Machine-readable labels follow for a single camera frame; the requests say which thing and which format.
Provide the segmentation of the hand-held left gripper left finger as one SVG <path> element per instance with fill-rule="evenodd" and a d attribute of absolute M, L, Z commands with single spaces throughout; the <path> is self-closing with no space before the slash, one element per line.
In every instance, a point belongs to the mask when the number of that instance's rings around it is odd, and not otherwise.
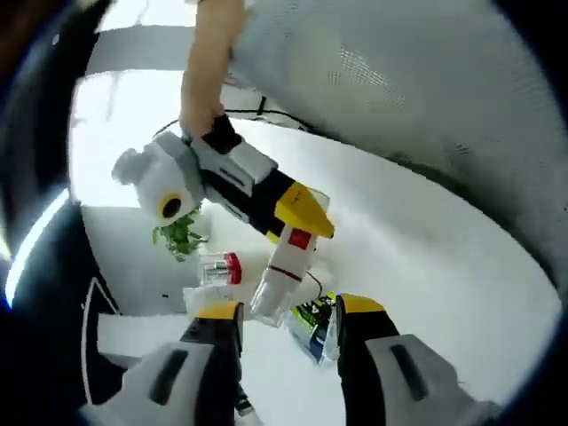
<path fill-rule="evenodd" d="M 180 340 L 145 355 L 110 399 L 83 408 L 87 425 L 234 425 L 243 304 L 200 310 Z"/>

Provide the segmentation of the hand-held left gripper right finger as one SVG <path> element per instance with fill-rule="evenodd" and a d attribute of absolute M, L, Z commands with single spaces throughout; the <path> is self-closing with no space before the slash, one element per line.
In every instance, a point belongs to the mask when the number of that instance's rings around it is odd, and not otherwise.
<path fill-rule="evenodd" d="M 415 335 L 402 335 L 375 300 L 336 298 L 338 374 L 349 425 L 493 425 L 500 407 L 478 401 L 455 368 Z"/>

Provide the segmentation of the person's right hand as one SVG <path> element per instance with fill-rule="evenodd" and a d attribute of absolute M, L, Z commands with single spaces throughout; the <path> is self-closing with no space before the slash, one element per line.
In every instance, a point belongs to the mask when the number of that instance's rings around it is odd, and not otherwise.
<path fill-rule="evenodd" d="M 202 138 L 213 130 L 214 120 L 224 113 L 224 106 L 219 100 L 184 99 L 179 125 L 186 135 Z"/>

